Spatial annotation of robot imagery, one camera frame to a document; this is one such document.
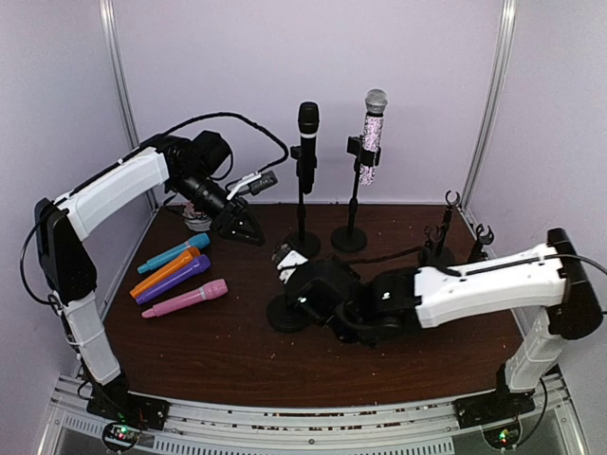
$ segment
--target silver microphone grille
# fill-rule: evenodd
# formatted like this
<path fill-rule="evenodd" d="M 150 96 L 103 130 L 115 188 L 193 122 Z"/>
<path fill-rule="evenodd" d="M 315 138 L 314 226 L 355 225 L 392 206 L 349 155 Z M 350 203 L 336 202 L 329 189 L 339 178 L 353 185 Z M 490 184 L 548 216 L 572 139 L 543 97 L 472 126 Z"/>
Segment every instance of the silver microphone grille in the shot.
<path fill-rule="evenodd" d="M 371 114 L 383 114 L 384 109 L 388 105 L 388 97 L 383 90 L 374 88 L 367 92 L 364 102 L 367 105 L 367 112 Z"/>

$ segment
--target round stand base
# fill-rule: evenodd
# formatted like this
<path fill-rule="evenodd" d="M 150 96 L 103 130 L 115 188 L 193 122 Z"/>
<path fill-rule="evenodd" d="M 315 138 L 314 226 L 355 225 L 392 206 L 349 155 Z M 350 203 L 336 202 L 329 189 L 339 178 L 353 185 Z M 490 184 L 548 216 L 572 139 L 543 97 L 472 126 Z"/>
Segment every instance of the round stand base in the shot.
<path fill-rule="evenodd" d="M 266 318 L 272 329 L 286 334 L 301 332 L 310 325 L 308 318 L 286 308 L 284 295 L 276 296 L 267 305 Z"/>
<path fill-rule="evenodd" d="M 312 232 L 305 233 L 303 242 L 300 242 L 299 233 L 293 232 L 286 236 L 285 242 L 307 259 L 313 258 L 321 251 L 321 239 Z"/>
<path fill-rule="evenodd" d="M 425 257 L 426 250 L 422 249 L 417 256 L 419 264 L 424 266 L 428 263 L 428 258 Z M 455 256 L 453 252 L 447 247 L 443 246 L 443 250 L 440 252 L 438 256 L 433 256 L 432 259 L 445 267 L 451 267 L 455 265 Z"/>
<path fill-rule="evenodd" d="M 331 245 L 344 253 L 356 253 L 367 246 L 367 234 L 357 227 L 351 236 L 348 235 L 348 227 L 338 227 L 331 234 Z"/>

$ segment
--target brown table surface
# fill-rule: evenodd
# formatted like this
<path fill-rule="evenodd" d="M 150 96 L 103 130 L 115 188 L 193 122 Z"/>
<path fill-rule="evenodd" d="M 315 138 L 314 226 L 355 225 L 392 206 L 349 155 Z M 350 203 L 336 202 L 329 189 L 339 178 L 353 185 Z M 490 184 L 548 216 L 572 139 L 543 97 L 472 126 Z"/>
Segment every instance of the brown table surface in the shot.
<path fill-rule="evenodd" d="M 140 280 L 137 266 L 193 235 L 162 210 L 129 267 L 105 322 L 112 347 L 133 391 L 172 398 L 243 406 L 331 407 L 402 403 L 483 391 L 521 343 L 510 312 L 460 319 L 370 349 L 342 344 L 329 330 L 310 326 L 297 334 L 272 330 L 266 305 L 281 293 L 271 251 L 296 226 L 295 206 L 254 206 L 264 227 L 263 247 L 211 234 L 203 252 L 212 268 L 154 302 L 224 278 L 227 296 L 162 318 L 144 319 L 128 294 Z M 309 206 L 308 228 L 322 241 L 319 257 L 334 253 L 333 228 L 346 219 L 344 205 Z M 376 257 L 421 245 L 426 225 L 439 223 L 435 206 L 361 206 L 358 226 L 367 248 L 348 257 Z M 448 246 L 462 261 L 472 238 L 455 214 Z M 368 280 L 414 258 L 357 265 Z"/>

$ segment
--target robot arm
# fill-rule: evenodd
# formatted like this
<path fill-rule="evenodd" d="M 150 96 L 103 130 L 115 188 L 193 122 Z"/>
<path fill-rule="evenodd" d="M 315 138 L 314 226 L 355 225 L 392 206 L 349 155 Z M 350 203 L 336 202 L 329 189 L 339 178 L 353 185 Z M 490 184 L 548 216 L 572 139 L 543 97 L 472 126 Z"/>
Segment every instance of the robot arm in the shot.
<path fill-rule="evenodd" d="M 518 352 L 497 373 L 497 389 L 458 400 L 463 427 L 533 410 L 530 396 L 556 363 L 568 340 L 593 333 L 603 315 L 597 296 L 562 229 L 545 244 L 522 253 L 455 267 L 411 267 L 384 272 L 371 282 L 337 259 L 309 263 L 296 251 L 275 255 L 285 285 L 282 306 L 268 307 L 277 330 L 301 330 L 311 322 L 333 329 L 344 342 L 379 342 L 451 320 L 540 306 Z"/>
<path fill-rule="evenodd" d="M 166 191 L 179 192 L 196 209 L 209 214 L 211 228 L 220 236 L 262 245 L 264 233 L 241 192 L 228 193 L 211 179 L 230 153 L 229 145 L 217 133 L 205 131 L 194 140 L 160 135 L 146 141 L 140 152 L 120 160 L 77 189 L 55 201 L 43 199 L 36 205 L 38 258 L 52 289 L 55 309 L 89 379 L 96 383 L 94 389 L 101 390 L 101 395 L 122 409 L 166 415 L 164 408 L 146 411 L 153 400 L 133 405 L 127 394 L 128 382 L 98 315 L 97 271 L 83 241 L 112 213 L 144 192 L 165 185 Z M 237 185 L 244 189 L 242 192 L 256 194 L 277 182 L 272 172 L 252 175 L 257 178 L 248 175 L 246 183 Z M 94 393 L 93 398 L 89 410 L 95 408 L 99 394 Z M 99 411 L 107 410 L 106 402 L 97 404 L 98 412 L 92 412 L 117 420 L 116 413 Z M 151 427 L 161 428 L 161 423 Z"/>

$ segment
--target white wall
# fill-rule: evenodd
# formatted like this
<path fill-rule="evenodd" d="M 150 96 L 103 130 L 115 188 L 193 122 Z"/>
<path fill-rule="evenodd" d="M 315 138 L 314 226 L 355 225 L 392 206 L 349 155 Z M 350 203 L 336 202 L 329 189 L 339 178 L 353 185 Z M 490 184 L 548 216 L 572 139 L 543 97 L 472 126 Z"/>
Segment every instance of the white wall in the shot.
<path fill-rule="evenodd" d="M 563 227 L 607 264 L 607 4 L 520 2 L 506 86 L 471 210 L 498 254 Z M 607 309 L 607 279 L 589 275 Z M 573 342 L 561 366 L 592 453 L 607 444 L 607 330 Z"/>
<path fill-rule="evenodd" d="M 467 0 L 130 0 L 115 2 L 120 48 L 141 138 L 195 115 L 233 110 L 299 142 L 297 110 L 321 111 L 310 201 L 347 201 L 364 95 L 388 94 L 377 181 L 365 202 L 439 202 L 461 190 L 474 151 L 502 2 Z M 279 156 L 236 120 L 204 124 L 236 154 L 234 178 Z M 202 125 L 186 130 L 197 134 Z M 258 201 L 294 201 L 295 164 Z"/>
<path fill-rule="evenodd" d="M 0 68 L 0 451 L 26 454 L 58 373 L 74 362 L 59 320 L 19 280 L 33 208 L 128 146 L 96 0 L 0 3 Z M 148 218 L 146 201 L 134 201 L 87 240 L 102 298 Z M 44 295 L 32 246 L 28 277 Z"/>

